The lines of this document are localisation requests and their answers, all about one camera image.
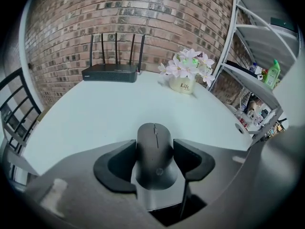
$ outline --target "wireless router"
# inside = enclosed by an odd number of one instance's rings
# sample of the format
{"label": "wireless router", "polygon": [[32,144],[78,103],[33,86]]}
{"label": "wireless router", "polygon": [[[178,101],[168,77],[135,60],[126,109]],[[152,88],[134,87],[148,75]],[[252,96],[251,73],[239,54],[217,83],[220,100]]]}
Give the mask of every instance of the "wireless router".
{"label": "wireless router", "polygon": [[92,65],[92,44],[93,35],[91,35],[90,43],[90,56],[89,56],[89,68],[83,70],[82,78],[84,81],[106,81],[106,82],[135,82],[137,79],[137,72],[141,70],[141,61],[143,54],[143,46],[145,35],[142,36],[139,64],[132,65],[132,51],[135,34],[132,37],[132,48],[130,52],[130,59],[128,64],[118,64],[118,52],[117,52],[117,33],[115,34],[115,64],[105,62],[104,43],[102,34],[102,56],[103,63]]}

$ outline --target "tabletop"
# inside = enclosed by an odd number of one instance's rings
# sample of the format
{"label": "tabletop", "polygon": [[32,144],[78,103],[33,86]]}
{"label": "tabletop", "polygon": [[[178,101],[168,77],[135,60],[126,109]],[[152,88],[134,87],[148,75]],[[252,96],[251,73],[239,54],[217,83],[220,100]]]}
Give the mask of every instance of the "tabletop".
{"label": "tabletop", "polygon": [[69,155],[136,139],[144,123],[164,125],[172,139],[222,148],[247,150],[252,142],[230,110],[200,84],[192,95],[181,94],[159,74],[142,72],[134,83],[77,84],[48,111],[22,155],[42,175]]}

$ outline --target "antenna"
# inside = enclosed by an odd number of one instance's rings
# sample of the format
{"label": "antenna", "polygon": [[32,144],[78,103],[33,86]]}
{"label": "antenna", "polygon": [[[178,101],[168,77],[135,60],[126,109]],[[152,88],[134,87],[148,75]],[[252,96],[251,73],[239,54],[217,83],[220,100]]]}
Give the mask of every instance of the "antenna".
{"label": "antenna", "polygon": [[129,65],[131,65],[131,63],[132,63],[132,51],[133,51],[134,37],[135,37],[135,34],[133,34],[133,37],[132,37],[132,50],[130,52]]}
{"label": "antenna", "polygon": [[91,42],[90,42],[89,67],[92,67],[92,45],[93,45],[93,34],[91,34]]}
{"label": "antenna", "polygon": [[115,64],[118,65],[118,49],[117,49],[118,33],[115,33]]}
{"label": "antenna", "polygon": [[145,39],[145,35],[142,36],[142,42],[141,42],[141,48],[140,48],[140,56],[139,56],[139,64],[138,64],[139,73],[141,71],[141,61],[142,61],[142,54],[143,54],[144,39]]}
{"label": "antenna", "polygon": [[102,33],[102,53],[103,53],[103,63],[105,63],[105,54],[104,54],[104,40],[103,40],[103,33]]}

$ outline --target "green bottle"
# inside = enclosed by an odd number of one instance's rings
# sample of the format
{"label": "green bottle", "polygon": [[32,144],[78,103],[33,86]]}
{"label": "green bottle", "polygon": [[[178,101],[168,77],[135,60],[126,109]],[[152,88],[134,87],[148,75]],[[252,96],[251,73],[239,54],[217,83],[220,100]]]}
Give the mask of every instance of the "green bottle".
{"label": "green bottle", "polygon": [[274,88],[280,72],[281,72],[280,65],[278,64],[278,61],[275,59],[274,65],[268,70],[268,74],[265,79],[265,84],[267,84],[271,89]]}

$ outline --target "white shelving unit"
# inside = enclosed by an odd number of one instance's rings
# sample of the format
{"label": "white shelving unit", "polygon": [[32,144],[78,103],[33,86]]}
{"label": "white shelving unit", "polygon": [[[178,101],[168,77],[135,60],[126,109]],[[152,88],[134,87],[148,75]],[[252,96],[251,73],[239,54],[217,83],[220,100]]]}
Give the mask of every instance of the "white shelving unit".
{"label": "white shelving unit", "polygon": [[[247,14],[251,25],[237,24],[239,10]],[[284,23],[292,22],[292,19],[286,13],[279,0],[233,0],[228,35],[222,54],[213,72],[216,80],[210,88],[208,87],[210,91],[217,81],[220,72],[225,70],[239,84],[254,93],[270,107],[274,115],[265,124],[264,128],[259,131],[249,132],[254,134],[253,144],[263,137],[276,123],[283,110],[275,98],[273,91],[267,85],[248,73],[226,64],[226,59],[233,35],[236,33],[251,60],[256,62],[260,67],[269,69],[273,65],[273,60],[277,59],[281,66],[279,77],[283,78],[296,61],[303,46],[303,40],[301,40],[302,35],[300,31],[296,33],[280,26],[271,25],[272,18],[282,20]]]}

